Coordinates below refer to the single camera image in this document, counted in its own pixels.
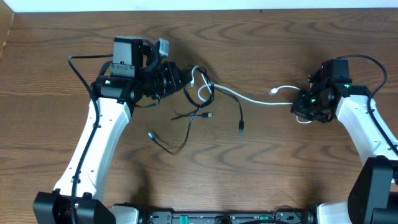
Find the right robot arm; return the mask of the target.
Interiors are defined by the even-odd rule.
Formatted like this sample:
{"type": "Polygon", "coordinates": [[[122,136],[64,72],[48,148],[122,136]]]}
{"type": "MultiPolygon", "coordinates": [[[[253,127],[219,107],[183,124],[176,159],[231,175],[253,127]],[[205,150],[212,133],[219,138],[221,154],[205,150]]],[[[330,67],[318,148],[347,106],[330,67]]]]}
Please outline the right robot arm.
{"type": "Polygon", "coordinates": [[[363,163],[348,199],[323,203],[304,223],[397,223],[397,138],[381,118],[374,92],[349,77],[348,56],[322,63],[309,76],[310,89],[301,90],[291,113],[307,121],[336,119],[347,130],[363,163]]]}

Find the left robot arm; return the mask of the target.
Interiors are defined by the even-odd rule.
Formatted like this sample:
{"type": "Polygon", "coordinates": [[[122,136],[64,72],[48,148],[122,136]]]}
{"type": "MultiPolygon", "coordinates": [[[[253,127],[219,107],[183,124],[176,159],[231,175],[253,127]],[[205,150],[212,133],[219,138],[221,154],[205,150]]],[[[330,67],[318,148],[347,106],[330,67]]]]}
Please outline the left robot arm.
{"type": "Polygon", "coordinates": [[[85,127],[75,152],[50,193],[39,192],[33,203],[38,223],[144,223],[142,212],[126,203],[103,204],[108,171],[119,138],[137,102],[156,103],[192,80],[187,70],[168,61],[169,42],[118,35],[92,84],[85,127]]]}

